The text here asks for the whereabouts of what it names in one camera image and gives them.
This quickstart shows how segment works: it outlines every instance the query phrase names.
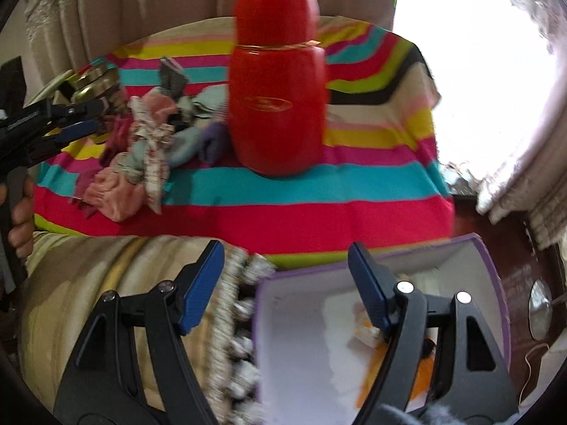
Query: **pile of clothes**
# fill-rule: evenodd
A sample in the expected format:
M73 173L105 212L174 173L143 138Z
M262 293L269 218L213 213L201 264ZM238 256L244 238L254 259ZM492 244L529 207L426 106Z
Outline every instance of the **pile of clothes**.
M194 157L214 165L230 149L227 87L214 85L191 98L189 79L171 58L162 58L160 86L132 96L129 110L112 117L98 166L79 175L73 202L86 217L96 211L123 222L147 204L161 213L169 171Z

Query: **red thermos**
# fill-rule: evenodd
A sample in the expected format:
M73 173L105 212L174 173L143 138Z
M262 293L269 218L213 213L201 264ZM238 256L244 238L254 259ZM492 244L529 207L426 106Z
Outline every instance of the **red thermos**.
M317 0L236 0L229 129L240 162L290 176L321 162L325 53Z

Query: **gold logo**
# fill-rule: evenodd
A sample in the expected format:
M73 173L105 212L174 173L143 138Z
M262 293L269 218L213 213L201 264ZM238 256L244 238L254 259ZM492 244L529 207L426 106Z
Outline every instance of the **gold logo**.
M246 105L259 112L284 112L293 107L290 101L277 97L247 97Z

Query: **colorful striped fabric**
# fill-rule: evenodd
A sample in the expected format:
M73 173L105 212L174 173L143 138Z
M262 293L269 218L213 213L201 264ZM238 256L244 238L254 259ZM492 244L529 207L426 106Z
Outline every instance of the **colorful striped fabric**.
M371 249L435 242L451 235L453 204L437 169L431 109L439 97L415 45L371 24L322 18L328 63L328 126L320 165L300 176L266 179L234 155L215 168L191 161L172 171L163 213L144 208L116 224L85 219L69 203L78 174L103 145L75 142L44 163L36 224L90 235L211 236L269 255L282 267L340 260L353 241ZM226 82L231 18L189 24L123 46L107 60L130 95L158 83L159 58L174 57L194 95Z

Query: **turquoise stripe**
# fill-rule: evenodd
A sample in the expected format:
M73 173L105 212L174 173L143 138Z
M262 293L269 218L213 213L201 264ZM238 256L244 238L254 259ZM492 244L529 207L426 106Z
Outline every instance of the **turquoise stripe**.
M226 81L226 67L191 67L184 68L191 83L214 83ZM160 84L159 70L141 68L120 68L120 81L123 86L155 86Z
M435 160L426 168L426 170L433 184L435 184L437 191L441 194L441 196L447 198L450 195L449 187L447 187L447 183L443 179L443 176L441 176L441 172L439 172L439 162Z
M380 47L387 30L373 27L368 39L361 45L348 45L336 54L327 56L328 64L356 64L371 57Z
M72 195L77 174L53 165L41 175L39 186L62 197ZM383 202L419 200L439 194L428 169L418 162L404 166L325 164L286 179L264 178L246 168L176 169L165 185L163 203L239 206Z
M110 62L107 58L105 57L101 57L98 59L95 59L94 61L91 62L92 66L97 66L98 64L106 64L109 67L115 67L117 68L116 64L114 64L114 62Z

